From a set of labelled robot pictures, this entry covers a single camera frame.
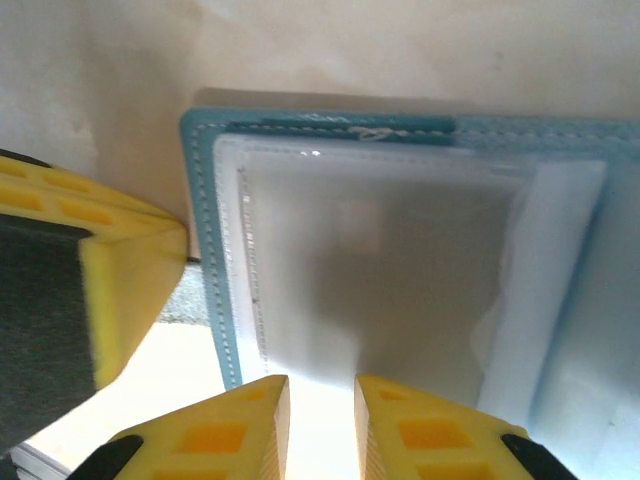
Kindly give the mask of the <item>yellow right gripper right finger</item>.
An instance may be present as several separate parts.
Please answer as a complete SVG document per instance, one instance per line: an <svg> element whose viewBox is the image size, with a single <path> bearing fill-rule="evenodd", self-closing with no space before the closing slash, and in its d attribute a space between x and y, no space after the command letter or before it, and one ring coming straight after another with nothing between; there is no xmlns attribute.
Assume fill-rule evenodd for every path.
<svg viewBox="0 0 640 480"><path fill-rule="evenodd" d="M362 479L575 477L524 428L382 377L355 377L354 416Z"/></svg>

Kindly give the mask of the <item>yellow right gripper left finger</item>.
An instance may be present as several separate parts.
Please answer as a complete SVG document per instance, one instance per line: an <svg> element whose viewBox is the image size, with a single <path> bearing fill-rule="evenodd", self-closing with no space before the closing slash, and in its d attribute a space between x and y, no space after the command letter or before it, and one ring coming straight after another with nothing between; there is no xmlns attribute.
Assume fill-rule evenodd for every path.
<svg viewBox="0 0 640 480"><path fill-rule="evenodd" d="M271 375L116 434L76 479L283 479L289 380Z"/></svg>

